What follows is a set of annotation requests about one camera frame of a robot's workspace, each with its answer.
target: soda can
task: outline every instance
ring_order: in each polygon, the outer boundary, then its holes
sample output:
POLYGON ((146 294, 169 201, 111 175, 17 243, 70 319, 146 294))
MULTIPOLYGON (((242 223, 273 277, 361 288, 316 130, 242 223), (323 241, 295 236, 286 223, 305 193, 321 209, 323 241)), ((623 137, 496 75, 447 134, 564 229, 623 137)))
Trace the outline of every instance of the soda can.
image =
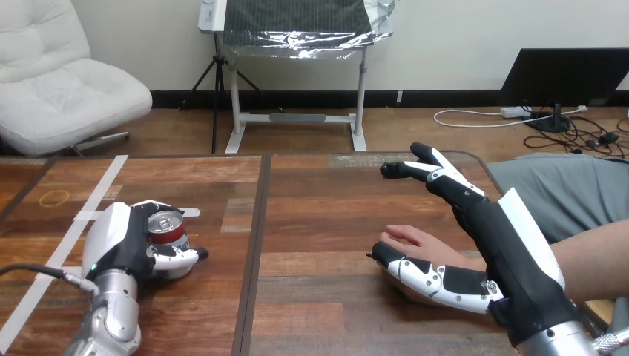
MULTIPOLYGON (((175 246, 186 250, 190 248, 188 235, 185 234, 183 216, 176 211, 160 211, 148 218, 148 239, 153 245, 175 246)), ((156 276, 174 279, 185 276, 192 266, 157 271, 156 276)))

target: black baseboard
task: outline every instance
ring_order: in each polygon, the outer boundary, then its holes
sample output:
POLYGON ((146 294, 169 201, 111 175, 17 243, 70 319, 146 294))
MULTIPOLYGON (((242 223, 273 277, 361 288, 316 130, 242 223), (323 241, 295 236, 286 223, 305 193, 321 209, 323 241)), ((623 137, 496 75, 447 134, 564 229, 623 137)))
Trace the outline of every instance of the black baseboard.
MULTIPOLYGON (((153 108, 177 109, 186 101, 186 108, 212 109, 214 91, 198 90, 193 98, 186 90, 154 90, 153 108)), ((240 108, 244 111, 282 108, 355 108, 356 91, 255 91, 240 92, 240 108)), ((228 92, 219 98, 222 109, 231 110, 228 92)), ((398 92, 373 90, 365 94, 365 108, 470 108, 484 106, 516 106, 517 102, 505 102, 499 90, 405 90, 401 102, 398 92)), ((582 103, 567 103, 576 106, 582 103)), ((629 90, 621 90, 609 98, 605 106, 629 106, 629 90)))

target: white leather armchair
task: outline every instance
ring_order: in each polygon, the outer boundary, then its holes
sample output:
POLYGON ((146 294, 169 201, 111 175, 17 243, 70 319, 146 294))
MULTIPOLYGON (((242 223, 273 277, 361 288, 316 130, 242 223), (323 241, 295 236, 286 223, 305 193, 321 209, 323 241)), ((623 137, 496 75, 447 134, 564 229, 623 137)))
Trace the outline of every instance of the white leather armchair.
POLYGON ((70 0, 0 1, 0 138, 27 155, 82 142, 146 115, 151 93, 123 70, 90 59, 70 0))

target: robotic hand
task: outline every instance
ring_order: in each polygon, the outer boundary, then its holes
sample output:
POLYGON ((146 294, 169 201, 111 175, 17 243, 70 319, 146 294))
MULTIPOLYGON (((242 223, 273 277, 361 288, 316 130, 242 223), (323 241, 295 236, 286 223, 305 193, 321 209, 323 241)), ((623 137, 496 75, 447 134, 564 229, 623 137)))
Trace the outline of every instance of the robotic hand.
POLYGON ((606 355, 627 344, 629 332, 605 335, 593 343, 565 296, 565 282, 539 227, 514 189, 498 202, 468 182, 434 148, 414 143, 417 162, 385 163, 387 179, 411 177, 452 206, 458 224, 474 239, 486 273, 404 256, 376 243, 374 258, 396 279, 435 302, 489 312, 507 329, 520 355, 606 355))
POLYGON ((122 356, 140 344, 138 282, 154 271, 192 266, 208 257, 204 248, 182 250, 148 244, 148 218, 178 211, 161 202, 132 206, 115 202, 94 222, 83 250, 82 276, 95 288, 88 313, 67 356, 122 356))

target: tripod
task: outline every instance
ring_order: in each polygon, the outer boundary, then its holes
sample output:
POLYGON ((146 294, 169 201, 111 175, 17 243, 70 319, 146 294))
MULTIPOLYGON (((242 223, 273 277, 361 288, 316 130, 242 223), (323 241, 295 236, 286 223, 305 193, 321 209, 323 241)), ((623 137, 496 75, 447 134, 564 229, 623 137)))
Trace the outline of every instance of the tripod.
MULTIPOLYGON (((205 69, 203 75, 199 78, 197 83, 190 90, 190 94, 188 95, 188 100, 183 100, 179 107, 180 110, 184 110, 188 108, 189 102, 194 98, 194 94, 197 92, 197 88, 201 84, 201 82, 205 79, 205 76, 208 75, 213 66, 216 65, 216 79, 214 80, 214 119, 212 125, 212 153, 216 153, 216 136, 217 136, 217 119, 218 119, 218 110, 220 108, 219 97, 221 95, 226 95, 225 85, 223 84, 223 65, 229 65, 229 61, 221 54, 220 48, 218 45, 218 35, 214 33, 214 49, 216 54, 212 56, 212 62, 205 69)), ((262 91, 247 78, 244 74, 242 74, 239 70, 236 70, 236 73, 240 78, 242 78, 247 84, 251 85, 252 88, 256 90, 258 93, 262 93, 262 91)))

